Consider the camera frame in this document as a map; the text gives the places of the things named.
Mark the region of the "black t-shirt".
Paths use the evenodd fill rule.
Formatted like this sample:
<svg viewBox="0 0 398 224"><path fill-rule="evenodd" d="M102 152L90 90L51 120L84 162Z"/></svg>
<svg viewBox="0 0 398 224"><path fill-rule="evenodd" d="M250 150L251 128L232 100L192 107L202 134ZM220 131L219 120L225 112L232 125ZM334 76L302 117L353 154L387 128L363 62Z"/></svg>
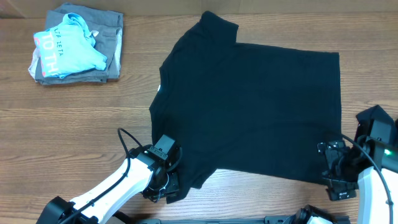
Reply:
<svg viewBox="0 0 398 224"><path fill-rule="evenodd" d="M237 32L204 12L160 67L152 140L167 135L183 153L168 203L217 169L326 184L317 144L341 131L339 54L239 43Z"/></svg>

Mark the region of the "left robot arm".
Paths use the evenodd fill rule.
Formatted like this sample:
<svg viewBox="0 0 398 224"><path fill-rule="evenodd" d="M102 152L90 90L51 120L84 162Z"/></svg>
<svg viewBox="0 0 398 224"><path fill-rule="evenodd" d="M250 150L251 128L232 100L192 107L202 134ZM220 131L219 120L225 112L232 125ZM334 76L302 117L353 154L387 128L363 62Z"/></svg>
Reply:
<svg viewBox="0 0 398 224"><path fill-rule="evenodd" d="M181 158L181 147L131 149L120 168L87 193L69 202L52 199L37 223L106 223L136 194L155 203L174 196L179 190L175 169Z"/></svg>

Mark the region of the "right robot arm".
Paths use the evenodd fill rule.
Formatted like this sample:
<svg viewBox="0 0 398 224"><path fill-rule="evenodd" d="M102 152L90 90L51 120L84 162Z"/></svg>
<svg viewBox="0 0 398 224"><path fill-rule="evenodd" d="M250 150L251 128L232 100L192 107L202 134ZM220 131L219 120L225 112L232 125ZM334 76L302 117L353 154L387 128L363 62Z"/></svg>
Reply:
<svg viewBox="0 0 398 224"><path fill-rule="evenodd" d="M344 141L321 142L332 201L359 197L358 223L397 223L397 151L382 141L366 139L353 147Z"/></svg>

